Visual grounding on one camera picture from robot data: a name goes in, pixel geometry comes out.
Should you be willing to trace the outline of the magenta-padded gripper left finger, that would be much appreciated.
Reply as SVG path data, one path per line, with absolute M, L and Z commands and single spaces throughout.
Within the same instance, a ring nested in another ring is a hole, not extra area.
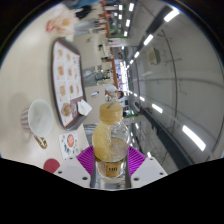
M 76 157 L 68 157 L 54 174 L 84 188 L 94 187 L 96 167 L 93 147 L 89 146 Z

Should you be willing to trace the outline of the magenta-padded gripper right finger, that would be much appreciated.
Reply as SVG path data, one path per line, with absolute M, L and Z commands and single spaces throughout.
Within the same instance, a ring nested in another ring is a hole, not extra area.
M 130 146 L 127 154 L 127 171 L 132 188 L 140 188 L 167 176 L 154 157 L 144 156 Z

